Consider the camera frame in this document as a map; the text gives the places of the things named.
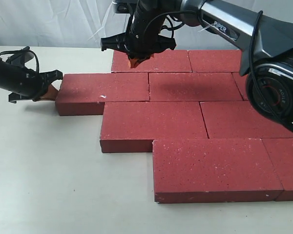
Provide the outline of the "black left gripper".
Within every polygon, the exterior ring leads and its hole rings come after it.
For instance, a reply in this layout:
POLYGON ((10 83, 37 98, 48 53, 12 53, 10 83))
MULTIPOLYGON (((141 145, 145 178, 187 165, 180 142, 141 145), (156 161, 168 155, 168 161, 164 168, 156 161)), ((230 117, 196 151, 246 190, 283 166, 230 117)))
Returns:
POLYGON ((9 65, 9 91, 8 101, 16 103, 20 100, 55 101, 59 90, 52 83, 63 79, 59 70, 49 72, 35 72, 32 69, 9 65))

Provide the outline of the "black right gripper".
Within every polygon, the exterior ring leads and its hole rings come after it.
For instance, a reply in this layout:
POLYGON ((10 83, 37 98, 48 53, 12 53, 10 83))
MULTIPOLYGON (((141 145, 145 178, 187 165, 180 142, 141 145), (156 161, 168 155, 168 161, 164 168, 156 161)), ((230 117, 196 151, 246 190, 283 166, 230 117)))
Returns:
POLYGON ((128 57, 130 69, 153 58, 153 54, 162 53, 167 49, 173 50, 176 41, 173 36, 161 36, 166 17, 144 20, 131 17, 125 32, 101 39, 101 50, 111 49, 124 53, 128 57))

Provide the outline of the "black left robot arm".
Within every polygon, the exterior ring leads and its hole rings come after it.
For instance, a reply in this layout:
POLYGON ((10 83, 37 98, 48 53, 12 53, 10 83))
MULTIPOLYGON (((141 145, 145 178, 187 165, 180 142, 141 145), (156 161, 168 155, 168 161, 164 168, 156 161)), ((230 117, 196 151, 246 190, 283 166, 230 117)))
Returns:
POLYGON ((11 92, 8 96, 11 103, 20 100, 55 101, 59 91, 52 83, 62 79, 63 73, 59 70, 40 73, 0 59, 0 88, 11 92))

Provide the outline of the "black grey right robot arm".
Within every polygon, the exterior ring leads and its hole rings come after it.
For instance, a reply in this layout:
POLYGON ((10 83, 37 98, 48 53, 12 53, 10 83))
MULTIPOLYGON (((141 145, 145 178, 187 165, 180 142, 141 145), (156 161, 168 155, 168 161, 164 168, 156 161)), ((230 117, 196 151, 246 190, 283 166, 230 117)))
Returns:
POLYGON ((166 20, 221 36, 241 51, 252 107, 293 133, 293 23, 223 0, 116 0, 114 11, 130 15, 126 30, 102 38, 101 49, 126 54, 131 68, 175 49, 175 38, 160 34, 166 20))

